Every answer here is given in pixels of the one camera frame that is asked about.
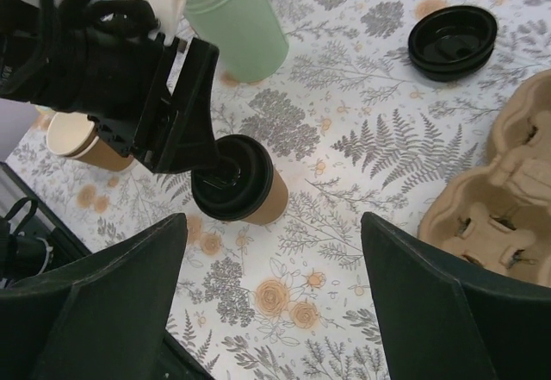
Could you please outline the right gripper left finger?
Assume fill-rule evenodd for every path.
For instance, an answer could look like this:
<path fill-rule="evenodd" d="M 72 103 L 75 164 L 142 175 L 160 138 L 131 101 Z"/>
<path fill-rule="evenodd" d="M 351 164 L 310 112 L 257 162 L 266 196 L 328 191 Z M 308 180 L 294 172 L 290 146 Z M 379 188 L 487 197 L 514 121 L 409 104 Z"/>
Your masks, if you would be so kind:
<path fill-rule="evenodd" d="M 1 292 L 3 379 L 167 379 L 159 363 L 186 246 L 173 214 Z"/>

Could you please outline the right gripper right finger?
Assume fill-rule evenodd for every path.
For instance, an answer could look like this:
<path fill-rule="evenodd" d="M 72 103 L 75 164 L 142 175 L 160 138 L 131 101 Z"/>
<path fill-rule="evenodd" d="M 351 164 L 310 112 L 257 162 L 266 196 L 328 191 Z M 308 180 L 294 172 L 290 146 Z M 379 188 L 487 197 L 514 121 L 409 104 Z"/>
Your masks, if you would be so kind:
<path fill-rule="evenodd" d="M 362 250 L 393 379 L 548 379 L 550 290 L 485 271 L 362 216 Z"/>

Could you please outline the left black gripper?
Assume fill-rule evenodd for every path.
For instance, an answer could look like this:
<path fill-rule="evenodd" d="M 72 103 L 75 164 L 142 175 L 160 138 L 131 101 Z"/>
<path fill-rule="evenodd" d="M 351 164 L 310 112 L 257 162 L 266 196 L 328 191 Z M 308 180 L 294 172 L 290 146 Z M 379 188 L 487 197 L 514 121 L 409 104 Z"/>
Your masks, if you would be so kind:
<path fill-rule="evenodd" d="M 153 173 L 214 168 L 219 50 L 194 38 L 169 91 L 177 43 L 158 25 L 146 0 L 1 0 L 1 96 L 85 115 Z"/>

